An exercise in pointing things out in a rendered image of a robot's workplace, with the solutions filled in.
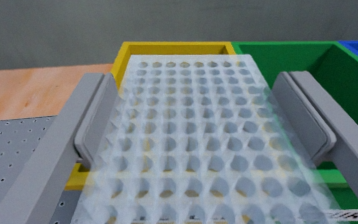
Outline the yellow recycle bin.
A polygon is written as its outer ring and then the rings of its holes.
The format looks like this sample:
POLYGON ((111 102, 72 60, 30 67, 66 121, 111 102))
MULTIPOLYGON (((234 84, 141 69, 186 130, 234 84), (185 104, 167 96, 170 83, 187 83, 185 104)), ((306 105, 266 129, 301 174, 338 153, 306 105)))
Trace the yellow recycle bin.
MULTIPOLYGON (((230 42, 123 42, 110 72, 119 91, 131 55, 236 55, 230 42)), ((64 190, 83 189, 90 169, 76 163, 64 190)))

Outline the white well plate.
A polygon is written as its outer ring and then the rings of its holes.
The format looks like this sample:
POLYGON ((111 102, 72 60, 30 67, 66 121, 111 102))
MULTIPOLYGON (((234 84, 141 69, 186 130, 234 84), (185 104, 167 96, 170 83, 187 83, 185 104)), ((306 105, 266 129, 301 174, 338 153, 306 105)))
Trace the white well plate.
POLYGON ((70 224, 350 223, 240 54, 131 55, 70 224))

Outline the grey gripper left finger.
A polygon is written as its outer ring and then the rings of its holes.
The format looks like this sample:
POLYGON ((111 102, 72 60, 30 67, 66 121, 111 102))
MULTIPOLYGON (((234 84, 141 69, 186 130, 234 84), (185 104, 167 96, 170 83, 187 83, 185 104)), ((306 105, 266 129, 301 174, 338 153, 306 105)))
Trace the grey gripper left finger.
POLYGON ((75 163, 90 169, 118 94, 86 72, 0 203, 0 224, 49 224, 75 163))

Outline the green returns bin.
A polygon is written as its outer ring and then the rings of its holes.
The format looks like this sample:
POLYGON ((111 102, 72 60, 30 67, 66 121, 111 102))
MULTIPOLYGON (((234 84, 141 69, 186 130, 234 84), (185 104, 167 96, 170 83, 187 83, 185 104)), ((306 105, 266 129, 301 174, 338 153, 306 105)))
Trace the green returns bin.
MULTIPOLYGON (((250 54, 272 89, 277 75, 307 71, 358 125, 358 56, 337 41, 230 42, 250 54)), ((358 224, 358 198, 333 161, 317 166, 350 224, 358 224)))

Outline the grey rectangular base plate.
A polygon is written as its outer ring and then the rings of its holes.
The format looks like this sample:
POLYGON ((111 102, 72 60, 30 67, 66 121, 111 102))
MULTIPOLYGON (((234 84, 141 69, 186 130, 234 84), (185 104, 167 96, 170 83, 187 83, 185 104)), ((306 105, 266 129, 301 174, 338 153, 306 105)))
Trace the grey rectangular base plate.
MULTIPOLYGON (((0 120, 0 202, 57 115, 0 120)), ((70 224, 81 190, 63 191, 49 224, 70 224)))

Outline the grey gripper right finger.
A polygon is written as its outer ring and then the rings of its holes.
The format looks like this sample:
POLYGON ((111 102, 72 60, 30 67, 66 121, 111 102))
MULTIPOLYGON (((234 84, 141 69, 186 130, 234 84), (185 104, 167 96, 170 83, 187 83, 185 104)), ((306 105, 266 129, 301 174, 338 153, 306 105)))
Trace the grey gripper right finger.
POLYGON ((282 71, 271 90, 308 155, 333 161, 358 198, 358 125, 307 71, 282 71))

